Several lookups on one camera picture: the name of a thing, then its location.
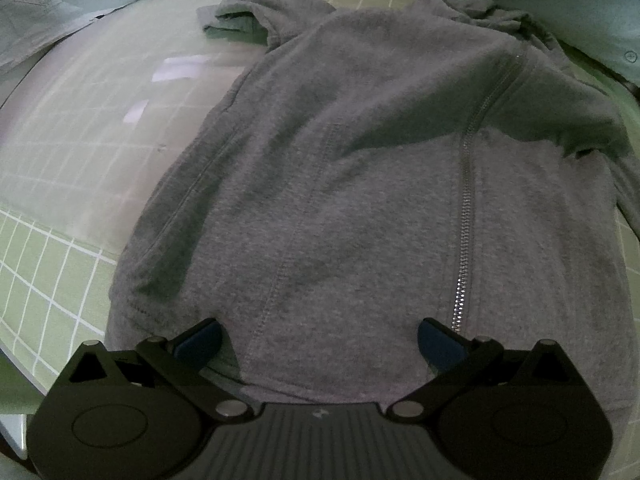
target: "gray fabric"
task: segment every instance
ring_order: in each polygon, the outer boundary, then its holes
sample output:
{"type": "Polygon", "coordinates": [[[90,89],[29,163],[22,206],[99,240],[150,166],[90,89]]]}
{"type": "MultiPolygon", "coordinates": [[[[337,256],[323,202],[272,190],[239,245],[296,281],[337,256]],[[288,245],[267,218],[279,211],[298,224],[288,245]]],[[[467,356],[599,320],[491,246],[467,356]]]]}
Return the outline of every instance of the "gray fabric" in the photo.
{"type": "Polygon", "coordinates": [[[218,6],[207,6],[196,9],[196,15],[200,26],[207,30],[208,28],[219,28],[221,30],[239,30],[255,34],[264,30],[252,15],[235,16],[232,20],[219,20],[216,17],[218,6]]]}
{"type": "Polygon", "coordinates": [[[202,374],[223,387],[385,409],[433,378],[422,318],[452,323],[468,132],[460,333],[513,349],[555,339],[607,415],[631,407],[638,343],[614,209],[640,235],[640,166],[556,40],[489,0],[223,0],[215,15],[233,28],[247,13],[268,52],[146,205],[107,348],[214,316],[227,333],[202,374]]]}

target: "screw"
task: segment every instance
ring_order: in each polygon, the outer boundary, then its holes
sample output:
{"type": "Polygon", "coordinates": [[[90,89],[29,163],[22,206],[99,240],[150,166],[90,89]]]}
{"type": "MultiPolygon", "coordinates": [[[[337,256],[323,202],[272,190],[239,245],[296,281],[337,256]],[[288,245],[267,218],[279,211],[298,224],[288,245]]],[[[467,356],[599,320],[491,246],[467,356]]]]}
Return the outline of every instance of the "screw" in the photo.
{"type": "Polygon", "coordinates": [[[240,416],[246,412],[248,406],[242,400],[230,399],[219,402],[216,411],[222,416],[240,416]]]}
{"type": "Polygon", "coordinates": [[[397,416],[401,416],[402,418],[412,418],[420,415],[424,411],[422,405],[414,400],[401,400],[400,402],[396,402],[392,409],[397,416]]]}

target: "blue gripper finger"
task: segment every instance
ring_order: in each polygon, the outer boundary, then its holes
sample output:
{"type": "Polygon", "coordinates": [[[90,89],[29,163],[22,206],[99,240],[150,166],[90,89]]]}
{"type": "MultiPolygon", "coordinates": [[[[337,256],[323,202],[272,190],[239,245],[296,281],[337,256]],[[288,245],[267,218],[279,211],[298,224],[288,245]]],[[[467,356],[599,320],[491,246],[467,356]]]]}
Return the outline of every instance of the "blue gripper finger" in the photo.
{"type": "Polygon", "coordinates": [[[420,353],[439,374],[451,370],[469,355],[468,346],[454,339],[462,338],[447,332],[450,331],[443,326],[438,327],[429,319],[423,320],[418,327],[420,353]]]}
{"type": "Polygon", "coordinates": [[[172,355],[177,361],[194,370],[200,370],[215,356],[222,346],[222,326],[215,320],[176,343],[172,355]]]}

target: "zipper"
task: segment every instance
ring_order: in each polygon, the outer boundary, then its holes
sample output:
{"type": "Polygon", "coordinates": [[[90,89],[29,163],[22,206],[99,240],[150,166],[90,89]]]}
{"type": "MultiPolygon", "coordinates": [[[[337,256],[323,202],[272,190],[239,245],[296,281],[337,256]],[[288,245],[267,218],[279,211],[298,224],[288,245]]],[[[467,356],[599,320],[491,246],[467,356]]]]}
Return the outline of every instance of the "zipper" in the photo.
{"type": "Polygon", "coordinates": [[[471,141],[473,133],[478,129],[484,115],[498,96],[506,90],[518,75],[518,69],[523,65],[524,56],[518,54],[510,69],[505,72],[494,90],[484,99],[480,108],[472,118],[462,137],[462,212],[460,215],[460,259],[458,265],[458,280],[456,282],[456,299],[453,306],[451,329],[460,333],[462,330],[463,314],[468,306],[469,276],[471,272],[470,245],[471,224],[473,213],[473,195],[471,189],[471,141]]]}

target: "hoodie sleeve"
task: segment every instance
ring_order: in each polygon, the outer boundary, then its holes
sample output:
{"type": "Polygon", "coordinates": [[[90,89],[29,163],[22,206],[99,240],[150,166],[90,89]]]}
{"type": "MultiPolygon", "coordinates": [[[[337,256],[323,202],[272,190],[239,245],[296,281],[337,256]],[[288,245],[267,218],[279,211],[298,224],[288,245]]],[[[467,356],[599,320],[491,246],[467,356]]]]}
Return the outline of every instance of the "hoodie sleeve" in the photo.
{"type": "Polygon", "coordinates": [[[267,32],[269,50],[304,32],[335,11],[324,0],[222,0],[196,10],[202,28],[267,32]]]}
{"type": "Polygon", "coordinates": [[[616,201],[629,227],[640,240],[640,159],[631,146],[609,158],[609,169],[616,186],[616,201]]]}

